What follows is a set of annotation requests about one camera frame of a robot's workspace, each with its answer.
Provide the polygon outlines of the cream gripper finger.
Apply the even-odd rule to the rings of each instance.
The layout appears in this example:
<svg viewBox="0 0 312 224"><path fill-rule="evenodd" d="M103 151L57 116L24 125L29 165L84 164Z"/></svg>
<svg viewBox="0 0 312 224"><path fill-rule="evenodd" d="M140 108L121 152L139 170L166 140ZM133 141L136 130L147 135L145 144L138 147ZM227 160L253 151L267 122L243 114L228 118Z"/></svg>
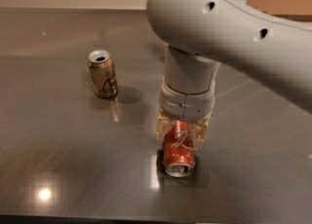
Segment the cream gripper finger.
<svg viewBox="0 0 312 224"><path fill-rule="evenodd" d="M156 121L156 139L163 143L165 135L175 125L176 120L170 117L161 106L158 106L158 117Z"/></svg>
<svg viewBox="0 0 312 224"><path fill-rule="evenodd" d="M208 114L204 118L190 124L194 150L198 150L203 146L208 134L210 119L211 114Z"/></svg>

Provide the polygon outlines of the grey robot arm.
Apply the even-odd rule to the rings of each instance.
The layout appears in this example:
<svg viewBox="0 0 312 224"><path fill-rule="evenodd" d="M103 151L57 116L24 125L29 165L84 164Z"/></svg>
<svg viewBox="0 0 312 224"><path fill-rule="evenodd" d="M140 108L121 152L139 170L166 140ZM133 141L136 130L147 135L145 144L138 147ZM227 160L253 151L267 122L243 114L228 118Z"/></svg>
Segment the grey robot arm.
<svg viewBox="0 0 312 224"><path fill-rule="evenodd" d="M247 0L147 0L149 24L165 46L156 137L178 121L177 138L203 145L215 103L215 76L223 63L242 71L291 103L312 106L312 28L260 12Z"/></svg>

